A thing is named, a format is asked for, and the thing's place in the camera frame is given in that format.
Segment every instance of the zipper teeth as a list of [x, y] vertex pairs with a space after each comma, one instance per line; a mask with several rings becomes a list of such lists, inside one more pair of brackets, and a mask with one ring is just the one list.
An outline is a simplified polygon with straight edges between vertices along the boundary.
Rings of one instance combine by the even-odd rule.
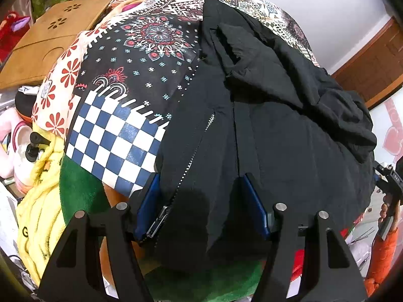
[[[213, 123], [215, 117], [216, 117], [215, 114], [211, 114], [210, 119], [208, 120], [206, 129], [204, 130], [204, 132], [207, 132], [208, 128], [209, 128], [210, 125]], [[185, 170], [185, 172], [183, 173], [182, 178], [181, 178], [181, 180], [180, 180], [179, 183], [178, 183], [178, 186], [177, 186], [177, 188], [176, 188], [176, 190], [175, 190], [175, 193], [174, 193], [173, 197], [171, 198], [171, 201], [170, 201], [170, 203], [169, 203], [170, 206], [172, 206], [172, 204], [173, 204], [173, 202], [174, 202], [174, 199], [176, 198], [176, 195], [177, 195], [177, 193], [178, 193], [179, 187], [181, 186], [182, 181], [184, 180], [184, 178], [185, 178], [187, 172], [189, 171], [190, 167], [192, 166], [193, 159], [194, 159], [194, 157], [195, 157], [195, 155], [196, 155], [196, 153], [197, 153], [197, 150], [199, 149], [199, 146], [200, 146], [200, 144], [197, 146], [197, 148], [196, 148], [195, 152], [193, 153], [193, 155], [192, 155], [192, 157], [191, 157], [189, 163], [187, 164], [186, 170]], [[158, 235], [158, 233], [157, 233], [157, 237], [156, 237], [156, 241], [155, 241], [154, 248], [157, 247], [158, 239], [159, 239], [159, 235]]]

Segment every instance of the zipper pull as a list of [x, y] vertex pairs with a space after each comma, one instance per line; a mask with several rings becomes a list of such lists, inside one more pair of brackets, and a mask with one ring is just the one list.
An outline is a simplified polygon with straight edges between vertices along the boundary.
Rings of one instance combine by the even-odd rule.
[[147, 231], [147, 237], [153, 238], [155, 234], [158, 232], [158, 229], [160, 229], [161, 225], [164, 223], [165, 218], [167, 217], [168, 213], [170, 211], [170, 207], [164, 205], [162, 208], [160, 215], [157, 217], [157, 219], [154, 221], [154, 223], [151, 225], [150, 229]]

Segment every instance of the metal screw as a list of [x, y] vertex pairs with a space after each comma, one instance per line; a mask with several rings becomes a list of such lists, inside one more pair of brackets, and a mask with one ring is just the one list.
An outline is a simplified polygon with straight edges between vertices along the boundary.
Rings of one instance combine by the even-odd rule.
[[125, 210], [127, 208], [127, 203], [126, 202], [119, 202], [116, 205], [116, 209], [118, 210]]
[[319, 211], [319, 217], [321, 217], [322, 219], [328, 219], [329, 214], [326, 211]]
[[287, 206], [284, 203], [277, 203], [276, 209], [279, 211], [285, 211], [287, 209]]
[[84, 210], [78, 210], [75, 214], [74, 217], [76, 218], [82, 218], [85, 215], [85, 211]]

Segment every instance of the person's arm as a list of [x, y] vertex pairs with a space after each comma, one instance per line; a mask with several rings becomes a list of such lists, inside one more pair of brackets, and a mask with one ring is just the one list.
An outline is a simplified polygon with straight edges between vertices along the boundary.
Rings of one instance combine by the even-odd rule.
[[[376, 235], [374, 243], [372, 245], [371, 262], [368, 269], [367, 277], [365, 278], [364, 284], [367, 290], [368, 296], [378, 288], [379, 284], [383, 282], [389, 273], [390, 265], [392, 263], [394, 250], [396, 249], [397, 237], [398, 237], [398, 216], [400, 211], [400, 204], [396, 206], [394, 213], [394, 220], [392, 226], [390, 227], [389, 233], [385, 239], [382, 239]], [[386, 212], [388, 210], [388, 205], [384, 203], [380, 212], [380, 218], [378, 220], [378, 225], [383, 222], [386, 217]]]

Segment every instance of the yellow cloth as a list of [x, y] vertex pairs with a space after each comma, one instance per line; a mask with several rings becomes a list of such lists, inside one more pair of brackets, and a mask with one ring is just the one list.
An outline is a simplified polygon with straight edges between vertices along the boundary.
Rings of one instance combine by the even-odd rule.
[[64, 141], [33, 124], [33, 131], [50, 140], [31, 172], [34, 186], [17, 207], [19, 254], [32, 279], [40, 284], [56, 243], [66, 225], [60, 204], [59, 177]]

